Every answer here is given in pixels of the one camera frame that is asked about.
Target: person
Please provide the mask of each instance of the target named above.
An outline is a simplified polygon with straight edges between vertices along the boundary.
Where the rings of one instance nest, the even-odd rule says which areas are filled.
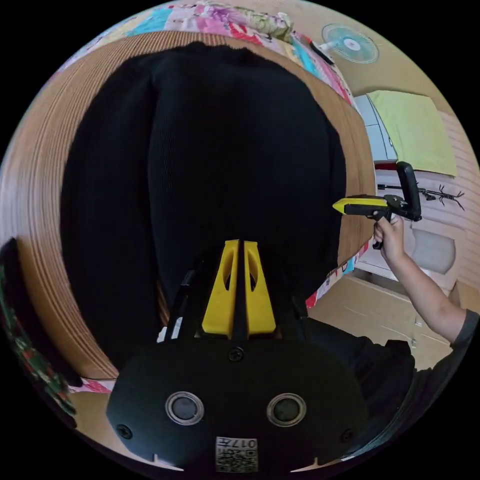
[[[315,321],[313,343],[336,355],[354,372],[367,404],[367,425],[345,458],[396,438],[425,413],[457,370],[479,322],[478,313],[453,304],[407,255],[401,217],[394,216],[391,222],[381,218],[373,236],[383,242],[381,255],[416,311],[432,331],[450,343],[452,351],[434,368],[417,371],[406,341],[389,340],[383,346]]]

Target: sleeve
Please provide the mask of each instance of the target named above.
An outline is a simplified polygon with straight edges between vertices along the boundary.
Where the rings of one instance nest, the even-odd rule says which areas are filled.
[[[479,314],[467,310],[465,322],[457,338],[450,344],[452,352],[445,358],[442,358],[429,372],[427,389],[431,405],[442,393],[447,383],[457,371],[460,363],[464,359],[467,348],[474,337],[477,325],[479,323]]]

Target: green towel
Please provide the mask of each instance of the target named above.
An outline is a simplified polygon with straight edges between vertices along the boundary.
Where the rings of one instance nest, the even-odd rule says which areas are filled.
[[[415,170],[455,177],[457,164],[440,114],[428,96],[377,90],[368,94],[393,143],[398,161]]]

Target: label sticker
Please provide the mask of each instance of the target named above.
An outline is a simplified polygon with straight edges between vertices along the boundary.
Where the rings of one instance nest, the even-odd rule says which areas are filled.
[[[215,445],[215,464],[217,472],[258,472],[257,439],[218,436]]]

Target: electric fan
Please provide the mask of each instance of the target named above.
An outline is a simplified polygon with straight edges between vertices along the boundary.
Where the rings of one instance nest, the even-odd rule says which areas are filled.
[[[358,64],[371,64],[379,57],[379,49],[373,40],[348,26],[329,23],[323,27],[321,36],[325,43],[319,45],[312,41],[311,46],[314,50],[322,52],[322,57],[329,50]]]

